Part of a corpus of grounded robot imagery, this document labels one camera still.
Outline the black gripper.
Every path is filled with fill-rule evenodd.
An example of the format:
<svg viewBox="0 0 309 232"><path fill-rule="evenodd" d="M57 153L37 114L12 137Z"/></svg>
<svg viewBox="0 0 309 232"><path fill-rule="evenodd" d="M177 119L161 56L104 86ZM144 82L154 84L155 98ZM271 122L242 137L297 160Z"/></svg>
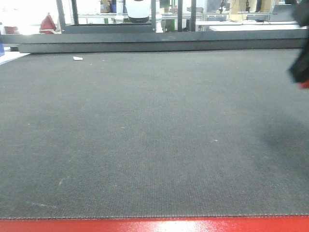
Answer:
<svg viewBox="0 0 309 232"><path fill-rule="evenodd" d="M309 1L301 0L295 7L292 16L300 27L309 27ZM295 83L309 83L309 36L307 35L304 45L298 57L289 68L289 73Z"/></svg>

